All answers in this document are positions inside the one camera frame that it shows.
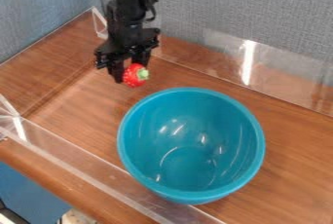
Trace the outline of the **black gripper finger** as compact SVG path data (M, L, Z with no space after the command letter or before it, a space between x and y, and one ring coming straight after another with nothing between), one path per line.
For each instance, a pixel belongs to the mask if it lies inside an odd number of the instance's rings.
M109 60L108 64L107 64L107 68L108 68L108 73L109 75L113 77L115 82L117 84L121 83L121 76L123 76L123 61L119 60Z
M135 62L141 64L144 67L148 66L151 57L151 49L149 48L137 48L135 51Z

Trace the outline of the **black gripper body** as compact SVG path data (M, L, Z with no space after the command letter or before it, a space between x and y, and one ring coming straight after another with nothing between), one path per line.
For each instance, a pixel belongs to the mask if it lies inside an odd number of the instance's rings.
M95 65L97 69L107 68L109 60L129 58L135 62L135 51L137 48L149 48L151 51L159 46L160 30L156 27L143 27L143 22L125 24L111 19L107 22L108 38L93 51Z

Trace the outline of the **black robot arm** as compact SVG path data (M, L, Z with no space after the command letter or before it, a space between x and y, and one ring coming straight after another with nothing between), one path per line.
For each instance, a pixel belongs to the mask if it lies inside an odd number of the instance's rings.
M95 49L95 66L107 68L117 83L124 72L123 63L147 67L151 51L159 46L159 28L144 28L143 24L156 18L155 3L159 0L111 0L107 4L105 42Z

